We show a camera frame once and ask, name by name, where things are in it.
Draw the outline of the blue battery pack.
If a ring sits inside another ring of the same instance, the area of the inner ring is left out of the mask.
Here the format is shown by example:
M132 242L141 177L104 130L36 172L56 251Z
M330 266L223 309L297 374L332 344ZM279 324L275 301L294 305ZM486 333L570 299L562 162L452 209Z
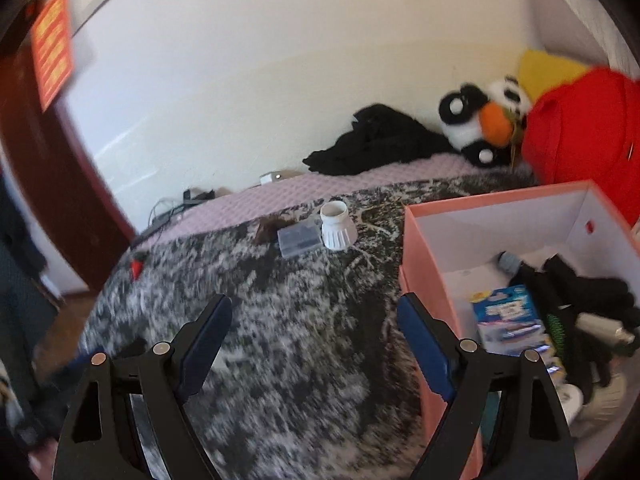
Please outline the blue battery pack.
M525 350L535 350L542 357L550 376L563 381L564 366L524 286L477 292L470 303L477 333L486 351L519 356Z

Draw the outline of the small red cone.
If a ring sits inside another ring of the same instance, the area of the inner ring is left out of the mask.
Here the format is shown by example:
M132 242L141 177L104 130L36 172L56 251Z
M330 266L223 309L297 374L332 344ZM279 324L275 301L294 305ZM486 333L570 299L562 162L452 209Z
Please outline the small red cone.
M137 281L143 271L144 263L141 260L134 259L130 264L131 277L134 281Z

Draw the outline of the white plastic jar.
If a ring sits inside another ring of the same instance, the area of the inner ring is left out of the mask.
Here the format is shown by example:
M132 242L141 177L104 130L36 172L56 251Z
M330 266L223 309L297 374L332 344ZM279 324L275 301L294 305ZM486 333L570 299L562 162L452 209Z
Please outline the white plastic jar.
M325 203L320 209L320 217L322 240L326 248L337 252L355 244L357 228L344 202L332 200Z

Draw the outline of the black white patterned tablecloth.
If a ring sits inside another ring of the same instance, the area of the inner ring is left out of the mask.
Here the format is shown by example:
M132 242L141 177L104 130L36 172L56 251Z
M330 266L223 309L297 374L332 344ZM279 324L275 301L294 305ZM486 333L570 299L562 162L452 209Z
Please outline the black white patterned tablecloth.
M140 278L124 255L99 294L82 351L169 340L228 296L228 335L186 414L226 479L405 479L424 449L416 369L396 324L405 209L529 188L495 170L345 196L358 238L284 258L257 223L152 247Z

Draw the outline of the black nike sock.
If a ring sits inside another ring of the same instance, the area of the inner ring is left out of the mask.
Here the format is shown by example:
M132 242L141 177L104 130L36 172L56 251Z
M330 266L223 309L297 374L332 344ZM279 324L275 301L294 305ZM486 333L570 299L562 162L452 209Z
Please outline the black nike sock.
M511 286L526 288L565 368L566 381L590 401L594 387L606 387L612 380L613 351L595 336L578 330L578 316L608 318L633 334L639 328L639 308L627 283L619 278L580 276L558 255L537 270L519 256L504 252L498 257L498 267L510 276Z

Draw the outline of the clear plastic case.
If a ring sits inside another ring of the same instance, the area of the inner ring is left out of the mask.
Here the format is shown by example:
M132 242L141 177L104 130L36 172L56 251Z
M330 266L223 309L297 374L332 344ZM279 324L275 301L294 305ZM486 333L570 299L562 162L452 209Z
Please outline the clear plastic case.
M278 231L278 244L281 256L288 259L319 248L322 241L314 224L296 223Z

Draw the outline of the brown hair clump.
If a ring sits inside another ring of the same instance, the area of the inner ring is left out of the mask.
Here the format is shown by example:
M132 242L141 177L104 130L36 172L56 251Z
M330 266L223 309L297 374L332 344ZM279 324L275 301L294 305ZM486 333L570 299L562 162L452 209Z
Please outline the brown hair clump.
M295 221L279 216L269 216L259 221L254 237L255 245L271 244L278 239L278 232L295 224Z

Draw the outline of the black clothes pile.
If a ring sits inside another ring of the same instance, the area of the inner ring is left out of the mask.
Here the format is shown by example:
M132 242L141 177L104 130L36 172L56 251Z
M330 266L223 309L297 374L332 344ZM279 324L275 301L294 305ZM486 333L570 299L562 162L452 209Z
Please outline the black clothes pile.
M455 151L441 133L399 110L376 103L358 110L352 130L343 133L330 148L309 154L303 164L311 172L326 176L356 176L394 162L408 164Z

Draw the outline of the yellow pillow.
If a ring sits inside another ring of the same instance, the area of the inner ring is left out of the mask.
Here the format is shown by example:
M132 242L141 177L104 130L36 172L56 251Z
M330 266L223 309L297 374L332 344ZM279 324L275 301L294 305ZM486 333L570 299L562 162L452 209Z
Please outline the yellow pillow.
M548 91L570 84L590 70L591 66L564 56L526 50L518 62L516 79L529 99L535 103Z

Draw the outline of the white charger adapter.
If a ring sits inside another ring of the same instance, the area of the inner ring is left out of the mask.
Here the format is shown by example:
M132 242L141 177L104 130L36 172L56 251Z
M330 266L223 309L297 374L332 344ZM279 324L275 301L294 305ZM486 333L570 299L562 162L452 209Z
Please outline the white charger adapter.
M262 174L259 177L260 185L268 185L271 183L280 182L282 180L295 177L295 174L291 174L289 171L270 171L266 174Z

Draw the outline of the pink cardboard box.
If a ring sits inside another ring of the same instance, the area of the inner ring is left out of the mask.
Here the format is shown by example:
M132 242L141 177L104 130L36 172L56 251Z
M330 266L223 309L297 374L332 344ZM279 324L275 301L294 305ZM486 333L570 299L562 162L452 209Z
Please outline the pink cardboard box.
M554 255L586 278L619 278L639 307L639 246L628 224L597 185L590 182L523 188L441 200L406 210L399 268L402 295L413 292L433 317L459 338L484 349L471 297L511 287L498 267L504 252L533 268ZM575 479L637 478L632 458L639 452L639 329L581 314L578 330L613 351L612 380L594 387L590 401L566 381L551 378L559 396L578 467ZM418 370L426 440L444 404Z

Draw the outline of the red backpack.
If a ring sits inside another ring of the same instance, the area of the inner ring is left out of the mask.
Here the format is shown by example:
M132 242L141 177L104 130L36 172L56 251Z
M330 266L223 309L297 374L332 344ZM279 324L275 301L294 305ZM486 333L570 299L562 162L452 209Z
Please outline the red backpack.
M595 68L536 102L524 160L541 184L593 181L630 226L639 221L639 83Z

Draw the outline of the red paper notice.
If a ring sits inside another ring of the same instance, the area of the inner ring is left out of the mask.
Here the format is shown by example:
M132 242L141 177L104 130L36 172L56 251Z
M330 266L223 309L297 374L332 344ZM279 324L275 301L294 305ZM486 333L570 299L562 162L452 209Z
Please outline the red paper notice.
M74 71L70 0L48 0L32 25L32 60L45 112Z

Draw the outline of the panda plush toy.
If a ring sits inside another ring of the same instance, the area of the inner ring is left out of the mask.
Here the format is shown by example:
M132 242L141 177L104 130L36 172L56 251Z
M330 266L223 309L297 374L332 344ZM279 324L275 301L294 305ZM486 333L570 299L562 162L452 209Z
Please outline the panda plush toy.
M438 106L442 134L452 148L475 167L511 167L518 163L532 102L511 76L486 90L462 84Z

